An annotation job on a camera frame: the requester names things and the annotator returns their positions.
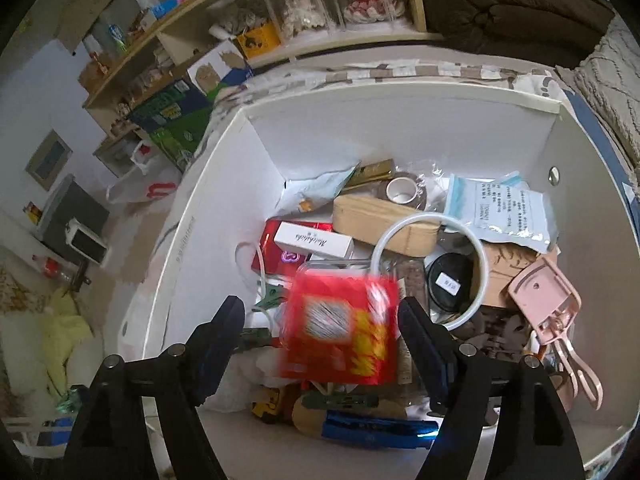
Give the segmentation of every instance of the plastic bottle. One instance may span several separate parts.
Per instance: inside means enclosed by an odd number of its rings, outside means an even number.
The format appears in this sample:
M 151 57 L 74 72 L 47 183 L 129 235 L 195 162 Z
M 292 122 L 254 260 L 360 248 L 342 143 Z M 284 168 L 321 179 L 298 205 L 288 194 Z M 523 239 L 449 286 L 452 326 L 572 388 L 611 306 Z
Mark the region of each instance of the plastic bottle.
M 33 254 L 31 259 L 40 266 L 40 271 L 52 280 L 58 280 L 67 285 L 73 280 L 74 274 L 71 270 L 63 267 L 59 262 L 48 256 L 36 256 Z

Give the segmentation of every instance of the white plastic bag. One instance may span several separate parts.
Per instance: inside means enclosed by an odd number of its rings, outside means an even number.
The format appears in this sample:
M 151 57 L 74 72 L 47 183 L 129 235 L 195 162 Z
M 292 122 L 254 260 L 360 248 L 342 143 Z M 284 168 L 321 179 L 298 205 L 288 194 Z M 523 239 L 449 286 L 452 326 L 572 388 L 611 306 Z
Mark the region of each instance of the white plastic bag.
M 287 180 L 274 216 L 308 213 L 328 204 L 338 196 L 356 166 L 346 170 L 328 171 L 314 178 Z
M 175 191 L 182 173 L 155 146 L 140 142 L 131 160 L 133 168 L 107 189 L 107 200 L 113 204 L 148 202 Z
M 520 175 L 482 182 L 451 175 L 445 215 L 465 223 L 481 240 L 512 242 L 547 253 L 556 240 L 548 198 L 529 190 Z

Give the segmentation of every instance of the screw hole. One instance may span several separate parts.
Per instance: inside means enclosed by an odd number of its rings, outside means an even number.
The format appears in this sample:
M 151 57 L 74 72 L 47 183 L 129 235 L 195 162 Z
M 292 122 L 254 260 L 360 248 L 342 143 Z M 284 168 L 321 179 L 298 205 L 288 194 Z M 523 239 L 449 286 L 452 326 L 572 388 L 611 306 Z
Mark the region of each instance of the screw hole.
M 558 168 L 556 168 L 555 166 L 551 167 L 551 169 L 549 170 L 548 179 L 549 183 L 554 187 L 560 184 L 560 171 L 558 170 Z

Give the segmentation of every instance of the black jar lid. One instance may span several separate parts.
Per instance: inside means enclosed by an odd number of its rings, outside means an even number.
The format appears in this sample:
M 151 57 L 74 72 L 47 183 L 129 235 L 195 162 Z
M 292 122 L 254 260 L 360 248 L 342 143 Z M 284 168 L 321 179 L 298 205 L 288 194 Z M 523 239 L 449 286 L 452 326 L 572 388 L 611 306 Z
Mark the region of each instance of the black jar lid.
M 427 290 L 431 304 L 449 314 L 469 305 L 473 260 L 458 253 L 446 253 L 435 260 L 427 272 Z

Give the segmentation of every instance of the red snack package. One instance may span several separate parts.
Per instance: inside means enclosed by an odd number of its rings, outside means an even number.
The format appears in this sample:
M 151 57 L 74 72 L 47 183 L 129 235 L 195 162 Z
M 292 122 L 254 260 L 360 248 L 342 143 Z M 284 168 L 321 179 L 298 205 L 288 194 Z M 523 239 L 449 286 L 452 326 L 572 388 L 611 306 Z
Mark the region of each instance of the red snack package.
M 394 381 L 398 297 L 396 282 L 386 277 L 299 271 L 284 311 L 281 377 Z
M 287 222 L 306 227 L 315 227 L 322 231 L 331 231 L 334 227 L 331 223 L 322 222 L 297 222 L 295 220 L 287 220 Z M 267 274 L 280 274 L 291 278 L 298 270 L 298 267 L 305 263 L 306 254 L 283 251 L 275 244 L 273 237 L 276 235 L 281 223 L 282 220 L 269 218 L 264 225 L 264 231 L 262 231 L 262 236 L 260 237 L 260 249 L 262 250 L 262 257 L 264 258 L 264 271 Z M 254 256 L 251 268 L 256 272 L 260 272 L 260 261 L 258 260 L 257 254 Z

